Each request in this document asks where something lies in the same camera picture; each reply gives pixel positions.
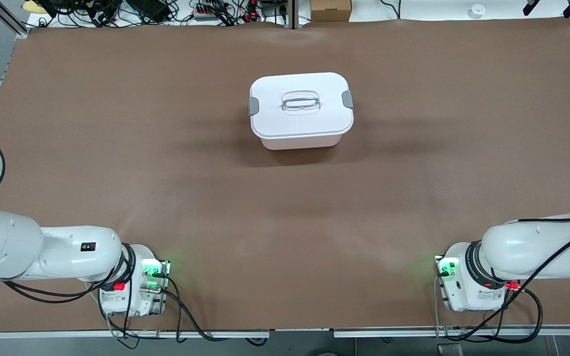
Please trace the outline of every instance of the brown table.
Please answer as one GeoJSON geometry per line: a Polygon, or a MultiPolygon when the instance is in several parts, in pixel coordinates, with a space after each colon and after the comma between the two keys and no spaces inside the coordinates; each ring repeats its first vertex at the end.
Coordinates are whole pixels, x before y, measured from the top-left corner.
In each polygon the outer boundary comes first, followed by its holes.
{"type": "MultiPolygon", "coordinates": [[[[570,212],[570,22],[33,30],[0,90],[0,146],[0,209],[149,246],[206,329],[432,326],[434,255],[570,212]],[[263,148],[250,84],[324,71],[348,80],[353,129],[263,148]]],[[[531,287],[545,323],[570,324],[570,279],[531,287]]],[[[175,310],[133,327],[172,329],[175,310]]],[[[91,298],[48,306],[0,282],[0,331],[105,327],[91,298]]]]}

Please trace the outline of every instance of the container lid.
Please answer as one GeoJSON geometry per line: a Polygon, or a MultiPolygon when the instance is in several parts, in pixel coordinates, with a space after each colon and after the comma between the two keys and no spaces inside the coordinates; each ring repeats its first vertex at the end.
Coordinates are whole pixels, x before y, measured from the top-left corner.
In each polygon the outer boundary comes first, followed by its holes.
{"type": "Polygon", "coordinates": [[[262,77],[250,88],[252,131],[263,139],[343,134],[352,108],[346,79],[336,73],[262,77]]]}

